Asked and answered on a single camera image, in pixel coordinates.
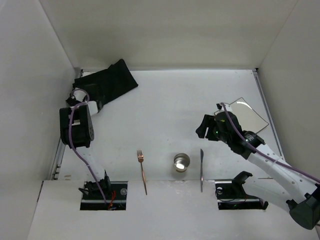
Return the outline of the black cloth placemat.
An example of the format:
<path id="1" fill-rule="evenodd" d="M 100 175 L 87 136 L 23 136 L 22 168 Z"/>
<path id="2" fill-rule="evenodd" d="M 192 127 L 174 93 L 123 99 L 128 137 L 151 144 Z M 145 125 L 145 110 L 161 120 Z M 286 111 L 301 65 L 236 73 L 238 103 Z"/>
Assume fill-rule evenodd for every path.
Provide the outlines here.
<path id="1" fill-rule="evenodd" d="M 105 97 L 104 105 L 139 86 L 123 59 L 107 69 L 74 80 L 74 88 L 82 89 L 84 85 L 99 85 Z"/>

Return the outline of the square white plate black rim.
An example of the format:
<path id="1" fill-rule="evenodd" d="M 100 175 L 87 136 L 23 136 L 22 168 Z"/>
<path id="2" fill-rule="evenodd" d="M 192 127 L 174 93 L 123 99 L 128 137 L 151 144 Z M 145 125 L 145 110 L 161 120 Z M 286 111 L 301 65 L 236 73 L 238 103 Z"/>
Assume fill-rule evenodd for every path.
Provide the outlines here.
<path id="1" fill-rule="evenodd" d="M 238 98 L 232 103 L 225 103 L 226 109 L 237 117 L 241 128 L 256 134 L 264 130 L 269 123 L 262 118 L 243 97 Z"/>

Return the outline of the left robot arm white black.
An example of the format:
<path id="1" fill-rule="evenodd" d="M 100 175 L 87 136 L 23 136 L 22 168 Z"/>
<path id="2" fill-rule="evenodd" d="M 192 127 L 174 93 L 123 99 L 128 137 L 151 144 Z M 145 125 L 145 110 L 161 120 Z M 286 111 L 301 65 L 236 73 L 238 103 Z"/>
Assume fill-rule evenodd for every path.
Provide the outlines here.
<path id="1" fill-rule="evenodd" d="M 67 104 L 68 107 L 59 110 L 60 139 L 83 162 L 92 178 L 80 190 L 87 195 L 110 194 L 110 178 L 95 160 L 91 149 L 91 143 L 95 139 L 92 116 L 100 112 L 103 103 L 95 93 L 75 87 Z"/>

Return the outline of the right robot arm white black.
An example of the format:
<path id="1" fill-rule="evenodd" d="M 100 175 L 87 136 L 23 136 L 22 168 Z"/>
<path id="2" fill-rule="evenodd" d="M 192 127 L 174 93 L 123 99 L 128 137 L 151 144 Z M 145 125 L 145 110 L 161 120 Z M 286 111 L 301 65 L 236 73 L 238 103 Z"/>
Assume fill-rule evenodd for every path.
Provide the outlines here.
<path id="1" fill-rule="evenodd" d="M 227 144 L 232 152 L 274 179 L 278 187 L 251 185 L 264 193 L 264 200 L 289 213 L 298 225 L 312 230 L 319 223 L 320 180 L 286 163 L 256 133 L 243 130 L 232 112 L 204 115 L 195 132 L 200 139 Z"/>

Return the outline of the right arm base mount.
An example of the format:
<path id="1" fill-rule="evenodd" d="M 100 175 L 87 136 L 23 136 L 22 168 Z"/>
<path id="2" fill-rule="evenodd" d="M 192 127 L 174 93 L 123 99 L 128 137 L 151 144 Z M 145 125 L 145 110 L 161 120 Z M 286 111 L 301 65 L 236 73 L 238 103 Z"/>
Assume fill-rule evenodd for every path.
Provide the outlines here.
<path id="1" fill-rule="evenodd" d="M 252 176 L 251 173 L 242 171 L 233 179 L 219 179 L 214 181 L 215 196 L 220 211 L 267 209 L 269 206 L 267 201 L 247 194 L 243 188 L 245 180 Z"/>

